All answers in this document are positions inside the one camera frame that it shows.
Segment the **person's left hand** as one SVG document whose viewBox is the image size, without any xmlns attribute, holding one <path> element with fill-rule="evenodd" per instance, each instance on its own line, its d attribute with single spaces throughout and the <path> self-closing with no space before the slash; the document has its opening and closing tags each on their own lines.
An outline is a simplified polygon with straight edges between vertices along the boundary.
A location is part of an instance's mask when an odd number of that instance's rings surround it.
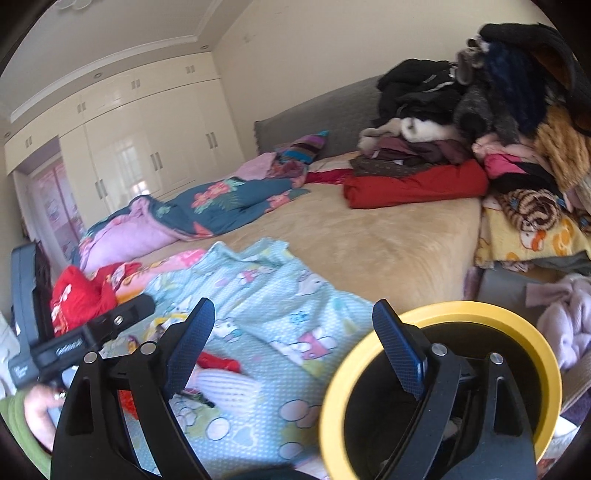
<svg viewBox="0 0 591 480">
<path fill-rule="evenodd" d="M 33 386 L 24 398 L 24 415 L 29 430 L 36 440 L 49 452 L 53 450 L 56 426 L 49 414 L 50 409 L 60 408 L 65 401 L 65 392 L 47 385 Z"/>
</svg>

